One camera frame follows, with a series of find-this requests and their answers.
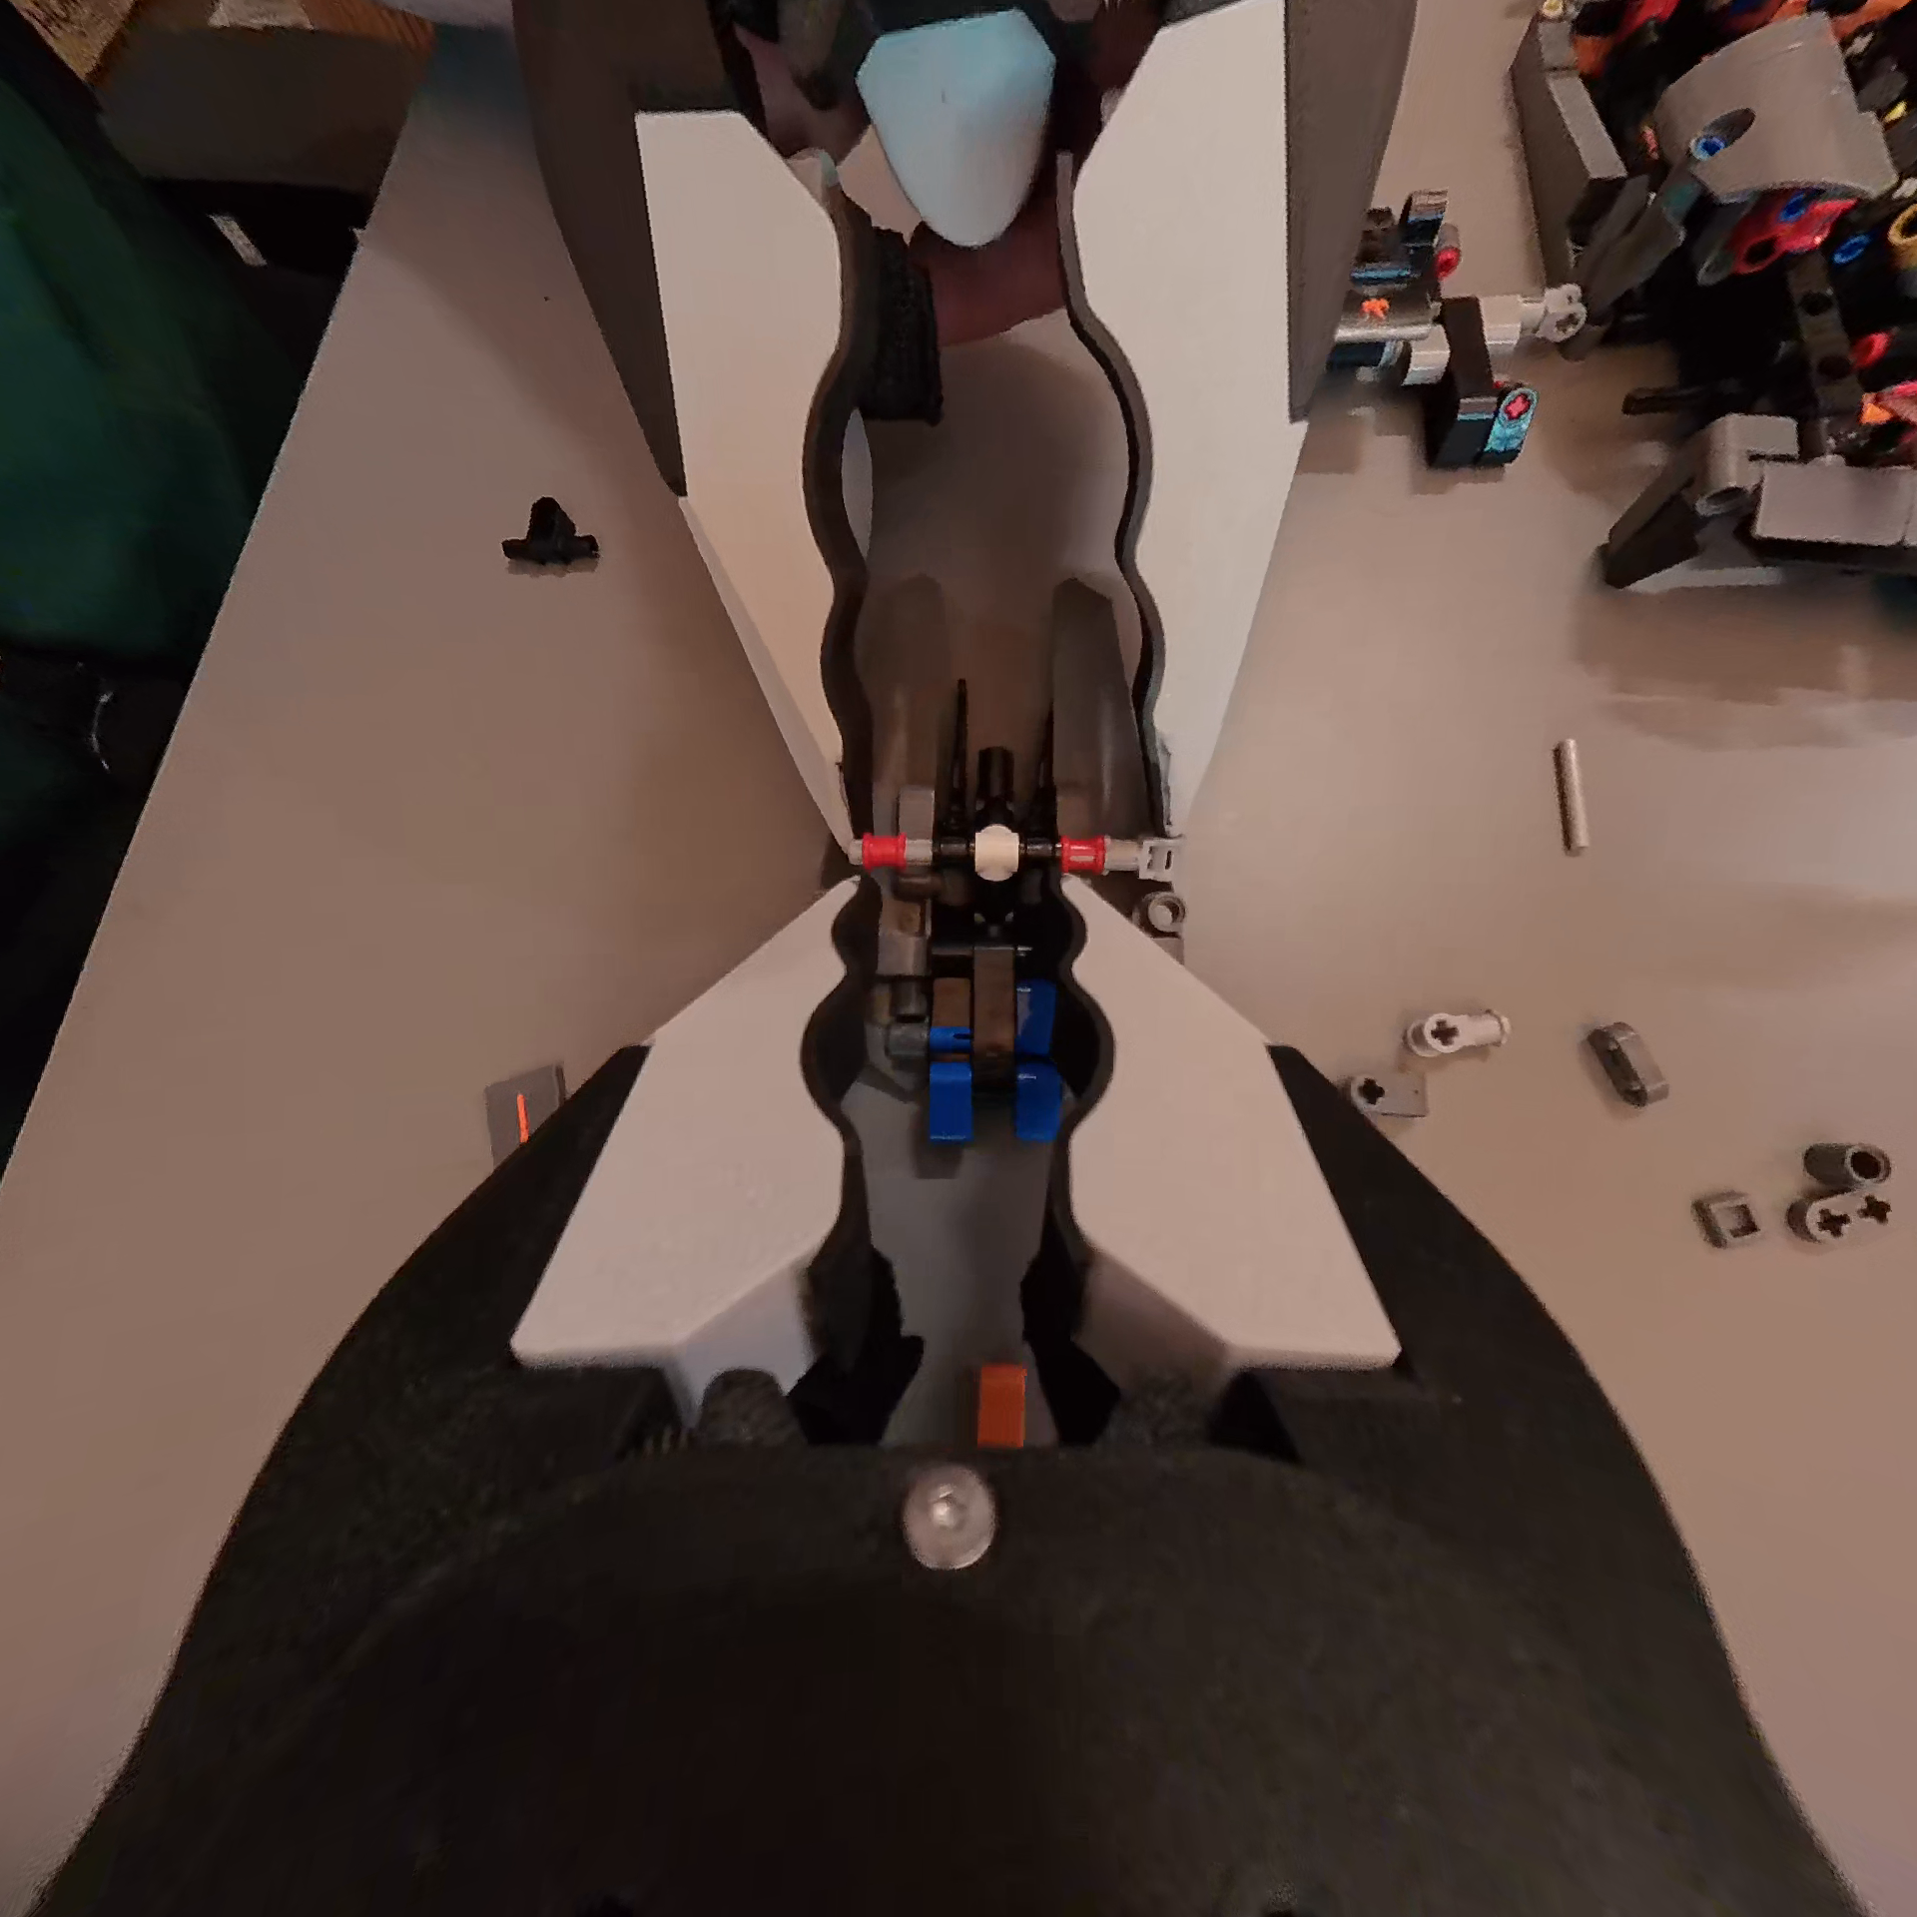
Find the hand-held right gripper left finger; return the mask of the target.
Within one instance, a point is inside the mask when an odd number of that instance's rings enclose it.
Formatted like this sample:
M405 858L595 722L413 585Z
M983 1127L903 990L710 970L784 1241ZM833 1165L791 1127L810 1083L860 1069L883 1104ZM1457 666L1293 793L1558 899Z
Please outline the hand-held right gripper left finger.
M841 1208L846 1148L801 1043L846 981L843 878L643 1047L638 1076L511 1335L530 1370L655 1367L781 1388L817 1358L805 1274Z

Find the brown cardboard box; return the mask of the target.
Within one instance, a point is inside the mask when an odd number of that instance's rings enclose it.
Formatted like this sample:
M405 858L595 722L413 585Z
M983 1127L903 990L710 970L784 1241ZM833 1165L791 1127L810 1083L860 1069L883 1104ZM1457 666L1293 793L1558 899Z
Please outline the brown cardboard box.
M371 201L438 35L364 3L132 5L85 92L153 186Z

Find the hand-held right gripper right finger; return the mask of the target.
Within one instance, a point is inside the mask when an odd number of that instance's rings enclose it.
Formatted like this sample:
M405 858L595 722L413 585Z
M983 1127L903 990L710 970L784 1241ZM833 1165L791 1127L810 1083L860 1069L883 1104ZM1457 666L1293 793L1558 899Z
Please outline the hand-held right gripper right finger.
M1070 984L1109 1033L1070 1125L1086 1243L1072 1343L1117 1388L1216 1396L1258 1370L1385 1374L1400 1356L1262 1032L1086 881Z

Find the toy brick car chassis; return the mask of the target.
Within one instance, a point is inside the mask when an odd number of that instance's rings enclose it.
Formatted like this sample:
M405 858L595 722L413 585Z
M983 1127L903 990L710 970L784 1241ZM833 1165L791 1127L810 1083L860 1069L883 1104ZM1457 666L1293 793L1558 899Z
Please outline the toy brick car chassis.
M1913 579L1914 5L1535 5L1511 65L1567 359L1664 344L1682 426L1617 591Z

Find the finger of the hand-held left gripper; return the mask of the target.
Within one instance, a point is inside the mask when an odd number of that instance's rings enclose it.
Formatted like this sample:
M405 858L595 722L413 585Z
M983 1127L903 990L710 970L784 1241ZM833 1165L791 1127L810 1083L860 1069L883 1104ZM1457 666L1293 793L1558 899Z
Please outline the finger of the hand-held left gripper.
M1169 16L1061 171L1070 324L1130 476L1114 561L1140 658L1156 833L1179 837L1226 727L1302 422L1289 393L1286 5Z
M843 731L823 677L834 600L808 455L841 510L841 426L813 416L843 339L846 201L823 151L787 159L742 113L637 113L635 140L673 376L680 510L782 745L850 847Z

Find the small black brick assembly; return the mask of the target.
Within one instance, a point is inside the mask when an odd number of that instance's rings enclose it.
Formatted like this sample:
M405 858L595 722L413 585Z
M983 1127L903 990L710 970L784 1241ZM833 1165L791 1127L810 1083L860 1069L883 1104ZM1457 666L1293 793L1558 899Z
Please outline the small black brick assembly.
M1456 294L1462 247L1447 206L1447 191L1424 189L1400 207L1365 211L1325 372L1412 396L1429 469L1496 472L1517 461L1539 408L1514 359L1566 344L1587 304L1569 280L1535 294Z

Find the dark grey double connector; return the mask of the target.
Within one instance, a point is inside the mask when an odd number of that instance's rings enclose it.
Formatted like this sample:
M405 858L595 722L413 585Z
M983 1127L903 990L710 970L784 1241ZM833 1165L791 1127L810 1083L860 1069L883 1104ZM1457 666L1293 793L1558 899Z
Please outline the dark grey double connector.
M1805 1194L1787 1210L1789 1233L1819 1249L1865 1241L1891 1218L1891 1159L1868 1142L1813 1142L1802 1150Z

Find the grey winged brick assembly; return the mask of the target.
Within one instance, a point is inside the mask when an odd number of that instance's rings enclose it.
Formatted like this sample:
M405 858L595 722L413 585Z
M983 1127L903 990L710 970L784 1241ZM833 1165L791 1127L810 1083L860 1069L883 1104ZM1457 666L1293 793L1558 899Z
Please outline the grey winged brick assembly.
M1111 598L1053 590L1041 634L963 634L936 579L887 586L855 669L870 698L878 930L873 1070L921 1111L930 1148L988 1127L1052 1145L1094 1073L1064 1008L1065 878L1102 884L1146 932L1179 932Z

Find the black tee connector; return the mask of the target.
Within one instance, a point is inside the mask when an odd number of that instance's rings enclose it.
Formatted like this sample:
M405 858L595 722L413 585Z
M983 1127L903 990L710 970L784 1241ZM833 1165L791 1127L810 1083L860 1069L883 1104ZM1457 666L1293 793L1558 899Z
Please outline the black tee connector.
M514 571L574 571L597 565L599 543L552 496L541 496L530 507L525 531L502 542L499 553Z

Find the grey tile with orange stripe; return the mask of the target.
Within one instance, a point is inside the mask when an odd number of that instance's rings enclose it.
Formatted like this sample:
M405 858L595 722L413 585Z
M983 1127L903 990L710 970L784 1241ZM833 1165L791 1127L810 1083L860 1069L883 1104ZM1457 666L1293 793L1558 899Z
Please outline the grey tile with orange stripe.
M490 1165L502 1167L560 1111L567 1097L559 1062L517 1070L483 1088L483 1118Z

